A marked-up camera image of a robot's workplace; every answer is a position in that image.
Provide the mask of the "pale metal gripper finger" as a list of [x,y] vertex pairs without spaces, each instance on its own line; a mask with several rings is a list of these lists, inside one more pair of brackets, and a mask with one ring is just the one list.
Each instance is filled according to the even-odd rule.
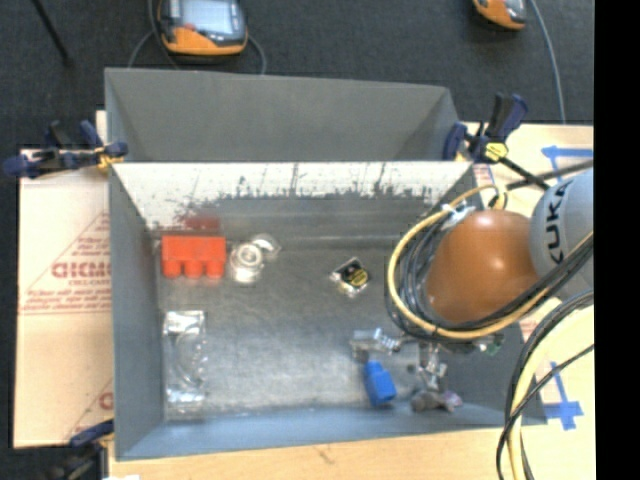
[[441,360],[438,348],[420,348],[418,350],[417,377],[420,386],[427,391],[443,393],[447,387],[448,367]]
[[355,330],[349,340],[354,354],[366,355],[370,353],[392,354],[402,348],[402,340],[388,336],[381,328],[370,330]]

